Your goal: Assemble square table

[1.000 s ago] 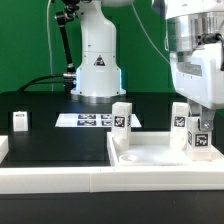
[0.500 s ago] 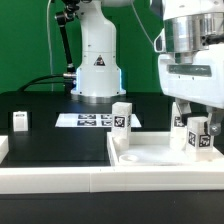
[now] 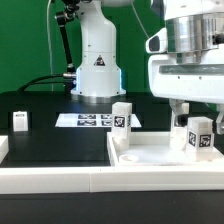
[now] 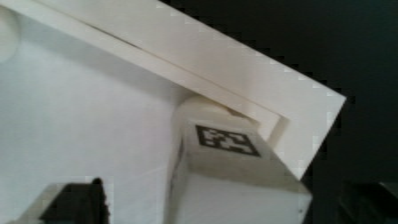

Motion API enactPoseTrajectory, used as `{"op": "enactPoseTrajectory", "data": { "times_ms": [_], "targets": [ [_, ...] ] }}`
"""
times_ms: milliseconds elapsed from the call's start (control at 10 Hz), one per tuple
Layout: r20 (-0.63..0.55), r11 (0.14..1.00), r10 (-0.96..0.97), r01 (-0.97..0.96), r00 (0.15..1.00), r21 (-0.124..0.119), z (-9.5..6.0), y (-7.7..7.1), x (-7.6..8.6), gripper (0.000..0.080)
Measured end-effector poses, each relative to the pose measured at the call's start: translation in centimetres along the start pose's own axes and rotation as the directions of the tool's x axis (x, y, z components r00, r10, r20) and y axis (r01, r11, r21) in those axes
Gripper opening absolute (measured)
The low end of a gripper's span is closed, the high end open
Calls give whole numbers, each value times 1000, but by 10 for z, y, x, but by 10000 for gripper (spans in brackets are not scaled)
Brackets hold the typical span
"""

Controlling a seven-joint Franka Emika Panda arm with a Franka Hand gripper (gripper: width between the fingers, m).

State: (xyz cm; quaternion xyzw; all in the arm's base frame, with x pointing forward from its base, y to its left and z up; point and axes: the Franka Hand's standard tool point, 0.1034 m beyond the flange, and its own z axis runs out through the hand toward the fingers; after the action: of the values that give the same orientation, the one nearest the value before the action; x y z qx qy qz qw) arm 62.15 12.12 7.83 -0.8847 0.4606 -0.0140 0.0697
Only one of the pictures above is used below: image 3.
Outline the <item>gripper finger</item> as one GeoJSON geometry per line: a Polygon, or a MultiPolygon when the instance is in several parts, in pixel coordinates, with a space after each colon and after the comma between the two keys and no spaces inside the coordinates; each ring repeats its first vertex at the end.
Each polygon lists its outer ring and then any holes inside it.
{"type": "Polygon", "coordinates": [[[216,110],[219,112],[217,119],[215,121],[216,132],[219,135],[224,135],[224,104],[217,104],[216,110]]]}
{"type": "Polygon", "coordinates": [[[185,127],[188,122],[189,104],[184,100],[170,99],[169,104],[176,127],[185,127]]]}

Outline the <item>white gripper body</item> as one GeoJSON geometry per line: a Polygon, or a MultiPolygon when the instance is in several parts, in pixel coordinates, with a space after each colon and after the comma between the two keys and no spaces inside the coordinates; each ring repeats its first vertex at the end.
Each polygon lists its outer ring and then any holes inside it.
{"type": "Polygon", "coordinates": [[[149,85],[156,97],[224,104],[224,50],[205,51],[200,64],[178,65],[168,54],[148,62],[149,85]]]}

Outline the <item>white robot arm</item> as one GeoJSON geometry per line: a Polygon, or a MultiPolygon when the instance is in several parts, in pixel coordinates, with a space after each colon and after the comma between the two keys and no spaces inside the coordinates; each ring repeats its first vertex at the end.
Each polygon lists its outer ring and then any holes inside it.
{"type": "MultiPolygon", "coordinates": [[[[116,28],[102,9],[133,2],[80,1],[82,63],[74,95],[94,102],[124,92],[116,65],[116,28]]],[[[215,104],[219,115],[213,126],[224,134],[224,0],[151,0],[150,6],[165,21],[145,44],[152,94],[169,99],[178,117],[186,101],[215,104]]]]}

